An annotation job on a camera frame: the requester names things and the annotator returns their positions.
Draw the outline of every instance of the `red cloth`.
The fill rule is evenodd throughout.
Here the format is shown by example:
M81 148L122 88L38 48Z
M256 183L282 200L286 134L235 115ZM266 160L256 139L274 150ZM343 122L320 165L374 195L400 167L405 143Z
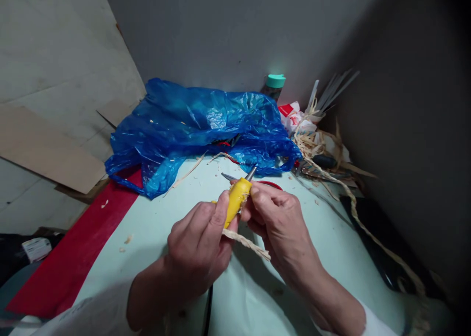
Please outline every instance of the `red cloth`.
M142 183L140 170L126 178L136 185ZM110 182L6 309L52 319L70 308L98 254L137 197L134 191Z

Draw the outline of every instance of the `yellow tool handle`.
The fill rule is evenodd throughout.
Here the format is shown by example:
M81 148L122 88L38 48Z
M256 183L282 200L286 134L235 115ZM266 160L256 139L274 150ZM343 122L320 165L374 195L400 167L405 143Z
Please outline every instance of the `yellow tool handle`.
M227 229L229 224L240 211L242 203L247 199L250 194L252 183L244 178L240 178L231 189L229 190L229 207L227 208L226 224L224 228Z

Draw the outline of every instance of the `hand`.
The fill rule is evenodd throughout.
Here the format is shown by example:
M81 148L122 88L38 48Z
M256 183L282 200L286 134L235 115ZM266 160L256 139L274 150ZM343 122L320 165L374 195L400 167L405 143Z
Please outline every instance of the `hand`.
M241 220L260 235L270 252L273 267L283 280L300 292L312 276L325 274L309 236L296 196L253 183L241 211Z
M273 267L307 304L315 323L338 335L362 335L362 305L322 267L296 196L254 182L242 221L260 235Z
M226 270L233 241L222 236L229 192L216 204L200 202L172 227L168 254L140 272L128 298L130 327L141 330L152 319L202 295ZM238 217L228 229L237 231Z
M228 205L229 192L225 190L216 204L200 202L174 224L164 265L175 285L177 304L202 295L227 269L234 242L222 236ZM237 231L237 220L229 229Z

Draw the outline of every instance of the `table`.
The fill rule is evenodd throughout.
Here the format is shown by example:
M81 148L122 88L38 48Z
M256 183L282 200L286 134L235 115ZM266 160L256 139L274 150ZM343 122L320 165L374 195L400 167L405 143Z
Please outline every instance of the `table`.
M236 164L224 157L211 163L209 160L205 158L167 195L152 201L137 198L98 255L75 303L95 295L112 282L133 278L163 255L173 224L197 202L215 200L229 187L222 172L237 178L245 176ZM177 178L188 172L195 161L187 160ZM315 187L309 180L297 178L292 173L269 180L299 198L306 225L325 269L400 335L407 315L417 307L417 300L386 287L342 205L322 185ZM332 185L332 188L341 193L340 187ZM239 233L263 246L260 237L252 234L245 224L240 224ZM125 245L124 241L131 234L132 241ZM441 302L431 302L433 312L449 315ZM206 295L186 308L184 317L173 315L172 333L200 335L205 305ZM434 318L433 326L440 330L446 321L446 316ZM284 285L271 264L236 243L229 268L214 284L210 334L316 335L317 331L303 305Z

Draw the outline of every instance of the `white paper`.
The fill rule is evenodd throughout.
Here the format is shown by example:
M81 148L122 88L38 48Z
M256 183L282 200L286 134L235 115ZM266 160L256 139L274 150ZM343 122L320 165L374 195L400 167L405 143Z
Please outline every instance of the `white paper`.
M22 244L29 263L44 259L52 250L51 242L46 238L33 238Z

